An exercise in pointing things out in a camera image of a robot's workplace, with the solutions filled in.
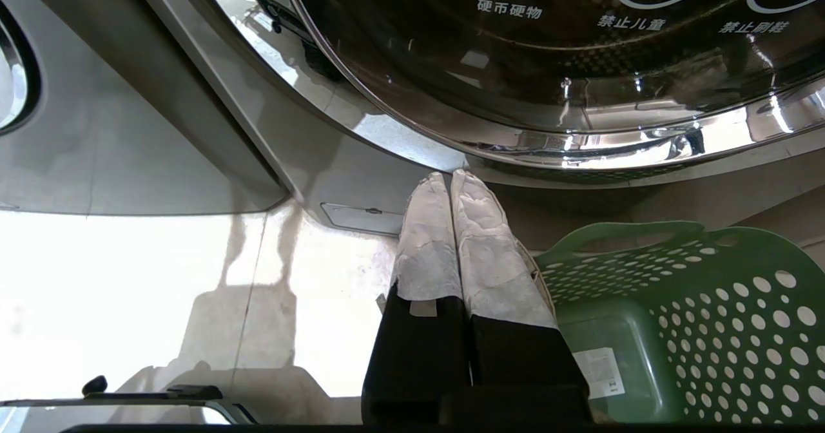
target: washing machine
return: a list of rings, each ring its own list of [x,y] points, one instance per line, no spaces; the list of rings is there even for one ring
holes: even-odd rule
[[[330,227],[397,234],[416,183],[460,167],[534,248],[825,184],[825,1],[144,2]]]

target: green laundry basket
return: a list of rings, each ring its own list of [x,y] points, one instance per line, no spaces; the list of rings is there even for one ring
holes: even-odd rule
[[[595,240],[672,233],[607,254]],[[825,274],[769,231],[594,224],[536,257],[559,327],[620,422],[825,419]]]

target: washing machine door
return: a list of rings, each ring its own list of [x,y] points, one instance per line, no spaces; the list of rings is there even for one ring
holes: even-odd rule
[[[291,0],[383,111],[510,167],[649,171],[825,121],[823,0]]]

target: floor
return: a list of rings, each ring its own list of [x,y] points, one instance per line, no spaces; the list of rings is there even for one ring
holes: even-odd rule
[[[0,399],[215,384],[273,423],[359,423],[397,240],[270,213],[0,213]]]

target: gray appliance panel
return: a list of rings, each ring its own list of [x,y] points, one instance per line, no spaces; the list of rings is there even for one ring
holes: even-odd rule
[[[0,136],[0,207],[201,215],[288,195],[144,1],[0,1],[42,80]]]
[[[431,169],[341,131],[273,74],[210,0],[147,1],[313,218],[335,226],[323,203],[404,212]]]

